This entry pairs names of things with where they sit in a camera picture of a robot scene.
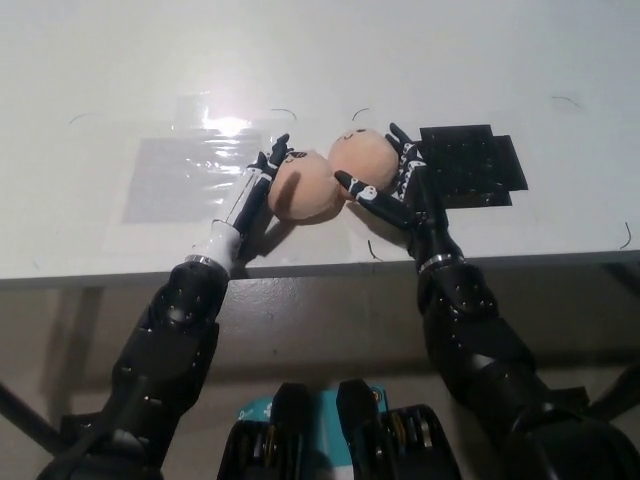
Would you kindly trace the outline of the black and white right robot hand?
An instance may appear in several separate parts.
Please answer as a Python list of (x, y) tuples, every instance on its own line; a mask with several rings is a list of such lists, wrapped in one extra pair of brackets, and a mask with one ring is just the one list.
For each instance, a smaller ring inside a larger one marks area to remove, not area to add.
[(394, 183), (388, 190), (343, 170), (334, 177), (358, 204), (405, 233), (407, 252), (418, 272), (463, 263), (462, 250), (449, 234), (449, 220), (435, 176), (418, 143), (395, 123), (389, 125), (385, 138), (399, 158)]

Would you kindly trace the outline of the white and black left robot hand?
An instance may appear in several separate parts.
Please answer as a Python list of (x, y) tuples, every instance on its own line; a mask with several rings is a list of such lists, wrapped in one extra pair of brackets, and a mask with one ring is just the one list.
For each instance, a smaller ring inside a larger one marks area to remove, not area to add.
[(290, 135), (280, 136), (271, 152), (260, 151), (233, 183), (211, 222), (208, 238), (195, 245), (186, 262), (218, 265), (228, 274), (239, 258), (239, 252), (258, 219), (276, 175), (291, 151)]

